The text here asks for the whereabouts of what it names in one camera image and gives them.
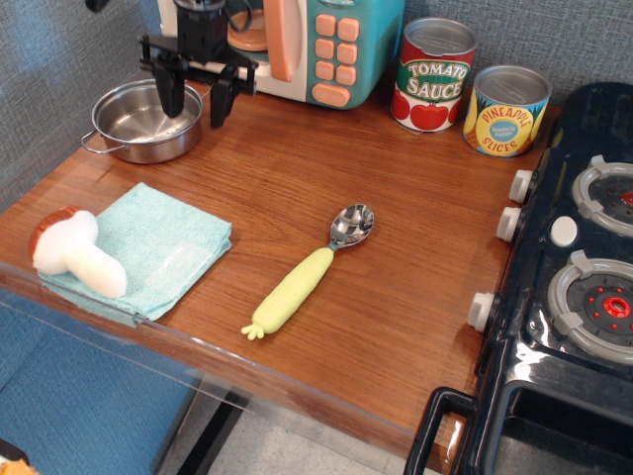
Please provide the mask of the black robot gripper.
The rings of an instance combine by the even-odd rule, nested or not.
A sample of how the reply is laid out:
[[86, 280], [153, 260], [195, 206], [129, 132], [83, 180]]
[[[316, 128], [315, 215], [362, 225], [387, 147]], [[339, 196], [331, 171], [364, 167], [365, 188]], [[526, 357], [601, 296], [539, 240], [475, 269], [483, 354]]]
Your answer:
[[164, 114], [179, 116], [187, 80], [212, 87], [211, 127], [221, 128], [235, 97], [255, 92], [257, 64], [228, 44], [227, 1], [174, 1], [176, 33], [143, 35], [141, 64], [154, 76]]

